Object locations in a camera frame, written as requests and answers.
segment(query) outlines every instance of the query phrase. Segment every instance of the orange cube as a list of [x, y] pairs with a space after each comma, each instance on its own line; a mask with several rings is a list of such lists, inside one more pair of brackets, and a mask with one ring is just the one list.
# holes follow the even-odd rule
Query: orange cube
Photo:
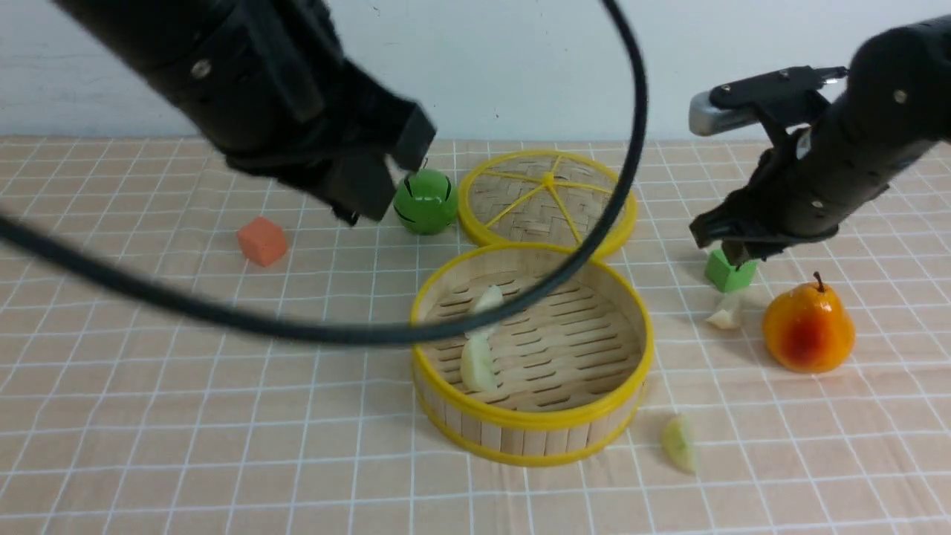
[[283, 228], [261, 216], [238, 230], [238, 244], [244, 257], [262, 268], [274, 264], [287, 252]]

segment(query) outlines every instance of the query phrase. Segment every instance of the yellow rim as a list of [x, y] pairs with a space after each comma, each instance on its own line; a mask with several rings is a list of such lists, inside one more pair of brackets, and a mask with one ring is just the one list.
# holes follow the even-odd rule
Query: yellow rim
[[439, 432], [445, 435], [446, 438], [452, 441], [456, 446], [478, 455], [479, 457], [483, 457], [497, 463], [538, 468], [542, 466], [566, 465], [568, 463], [580, 461], [581, 459], [590, 457], [598, 451], [601, 451], [608, 444], [617, 440], [617, 437], [621, 436], [621, 433], [623, 433], [624, 430], [628, 428], [628, 425], [631, 423], [634, 415], [637, 414], [637, 409], [644, 401], [646, 392], [647, 387], [642, 386], [641, 392], [637, 396], [637, 403], [634, 404], [634, 409], [631, 410], [631, 414], [625, 416], [624, 420], [621, 421], [621, 424], [618, 425], [616, 429], [613, 429], [611, 433], [609, 433], [604, 439], [583, 449], [577, 449], [570, 453], [562, 453], [559, 455], [515, 455], [513, 453], [503, 453], [501, 451], [489, 449], [488, 447], [476, 444], [473, 441], [466, 439], [462, 435], [451, 430], [449, 426], [443, 424], [433, 412], [433, 408], [426, 404], [426, 400], [422, 398], [418, 390], [417, 401], [419, 402], [419, 406], [422, 408], [422, 411], [426, 414], [426, 417], [429, 418], [430, 422], [432, 422], [433, 426], [435, 426]]
[[[446, 271], [455, 265], [465, 262], [477, 255], [511, 248], [545, 249], [554, 252], [560, 252], [566, 257], [572, 253], [568, 248], [553, 246], [550, 244], [507, 243], [478, 248], [461, 254], [445, 266], [438, 269], [436, 273], [434, 273], [422, 286], [422, 289], [417, 294], [416, 300], [413, 302], [410, 321], [413, 324], [418, 324], [421, 322], [421, 318], [419, 318], [419, 307], [422, 303], [422, 299], [433, 287], [436, 281], [446, 273]], [[460, 412], [469, 414], [475, 417], [477, 420], [481, 420], [483, 422], [489, 422], [496, 424], [497, 426], [511, 427], [522, 430], [541, 431], [578, 426], [600, 418], [601, 416], [604, 416], [610, 413], [612, 410], [623, 405], [634, 394], [636, 389], [642, 383], [644, 383], [644, 380], [647, 378], [648, 370], [650, 369], [650, 366], [653, 362], [653, 324], [650, 321], [650, 316], [648, 315], [647, 307], [644, 306], [644, 302], [641, 301], [640, 296], [637, 295], [637, 292], [634, 291], [634, 288], [631, 287], [631, 285], [628, 284], [626, 280], [618, 275], [616, 271], [608, 267], [608, 265], [599, 260], [590, 260], [589, 263], [593, 264], [599, 269], [607, 271], [609, 275], [613, 277], [614, 280], [617, 281], [628, 292], [630, 297], [637, 304], [638, 309], [640, 309], [641, 316], [644, 318], [644, 330], [647, 333], [644, 355], [641, 357], [641, 362], [637, 365], [637, 368], [634, 370], [634, 373], [631, 374], [631, 377], [629, 377], [617, 389], [595, 402], [567, 410], [559, 410], [556, 412], [518, 412], [514, 410], [508, 410], [476, 401], [463, 394], [449, 383], [446, 383], [441, 377], [439, 377], [436, 369], [429, 363], [429, 360], [426, 358], [422, 347], [413, 346], [413, 362], [417, 369], [421, 372], [422, 379], [426, 381], [426, 383], [440, 397], [445, 399], [450, 405], [457, 408]]]
[[[502, 162], [509, 160], [514, 160], [515, 158], [526, 158], [533, 156], [552, 156], [554, 158], [554, 164], [552, 165], [552, 172], [558, 168], [558, 164], [561, 160], [573, 160], [575, 162], [584, 164], [586, 166], [597, 169], [599, 172], [603, 173], [605, 176], [611, 178], [615, 183], [617, 182], [617, 173], [612, 171], [607, 166], [595, 162], [590, 158], [585, 158], [584, 156], [579, 156], [570, 152], [561, 152], [558, 150], [524, 150], [521, 152], [513, 152], [511, 154], [506, 154], [504, 156], [498, 156], [487, 162], [482, 163], [479, 167], [475, 168], [462, 179], [462, 183], [459, 185], [459, 224], [462, 225], [462, 229], [466, 231], [466, 234], [480, 246], [492, 246], [500, 244], [510, 244], [512, 241], [499, 236], [498, 234], [492, 232], [490, 228], [492, 225], [498, 222], [505, 214], [511, 211], [513, 208], [517, 207], [521, 203], [525, 202], [529, 197], [535, 195], [542, 189], [545, 189], [551, 194], [554, 201], [558, 204], [559, 209], [565, 215], [565, 220], [568, 222], [574, 239], [580, 243], [582, 241], [582, 236], [578, 232], [577, 228], [574, 226], [571, 216], [569, 216], [567, 210], [565, 209], [564, 203], [561, 201], [561, 198], [558, 196], [557, 190], [551, 185], [546, 185], [539, 178], [533, 178], [530, 176], [523, 176], [517, 173], [509, 172], [495, 172], [489, 171], [488, 169]], [[513, 180], [521, 180], [524, 182], [531, 182], [538, 184], [538, 187], [532, 191], [522, 195], [513, 203], [511, 203], [507, 208], [498, 213], [489, 223], [483, 224], [476, 218], [476, 215], [472, 211], [472, 207], [469, 204], [469, 192], [472, 189], [473, 182], [482, 175], [490, 176], [500, 176], [505, 178], [511, 178]], [[556, 186], [559, 188], [581, 188], [581, 189], [590, 189], [593, 191], [599, 191], [601, 193], [611, 194], [610, 191], [599, 188], [597, 186], [591, 186], [588, 184], [576, 184], [576, 183], [562, 183], [556, 182]], [[631, 233], [634, 232], [634, 222], [637, 220], [637, 203], [633, 197], [633, 194], [628, 195], [628, 199], [624, 203], [624, 214], [621, 218], [614, 224], [614, 228], [608, 233], [608, 236], [605, 238], [604, 242], [601, 243], [601, 246], [598, 247], [597, 251], [594, 253], [594, 258], [604, 258], [618, 249], [620, 249], [625, 242], [628, 241], [628, 238], [631, 237]]]

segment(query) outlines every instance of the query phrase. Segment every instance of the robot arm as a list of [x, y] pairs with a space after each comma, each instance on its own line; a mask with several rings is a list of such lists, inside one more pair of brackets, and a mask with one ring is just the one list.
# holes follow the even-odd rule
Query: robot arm
[[322, 0], [54, 0], [244, 173], [379, 221], [436, 129], [343, 53]]
[[[181, 110], [228, 165], [273, 177], [353, 225], [395, 193], [387, 157], [418, 170], [436, 130], [347, 60], [322, 0], [55, 0]], [[848, 75], [829, 103], [818, 92]], [[865, 42], [850, 69], [798, 67], [691, 102], [697, 135], [761, 124], [773, 144], [748, 184], [698, 216], [700, 248], [735, 266], [834, 236], [951, 138], [951, 16]], [[807, 125], [791, 133], [788, 129]]]
[[[818, 89], [846, 75], [844, 93], [828, 103]], [[951, 15], [872, 37], [848, 70], [778, 70], [690, 104], [697, 135], [756, 123], [773, 147], [745, 187], [690, 224], [697, 247], [722, 241], [734, 266], [836, 235], [899, 173], [951, 140]]]

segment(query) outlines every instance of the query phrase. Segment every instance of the green foam block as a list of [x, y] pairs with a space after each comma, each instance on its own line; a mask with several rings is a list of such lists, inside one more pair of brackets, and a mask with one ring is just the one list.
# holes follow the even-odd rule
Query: green foam block
[[750, 260], [739, 269], [727, 262], [727, 257], [720, 249], [714, 250], [707, 260], [707, 278], [723, 293], [748, 287], [756, 274], [756, 261]]

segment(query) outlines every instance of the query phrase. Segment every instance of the green ball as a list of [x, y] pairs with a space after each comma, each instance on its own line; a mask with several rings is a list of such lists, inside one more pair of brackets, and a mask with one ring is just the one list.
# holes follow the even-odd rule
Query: green ball
[[399, 221], [414, 234], [439, 234], [456, 219], [458, 208], [456, 188], [435, 169], [406, 175], [393, 198]]

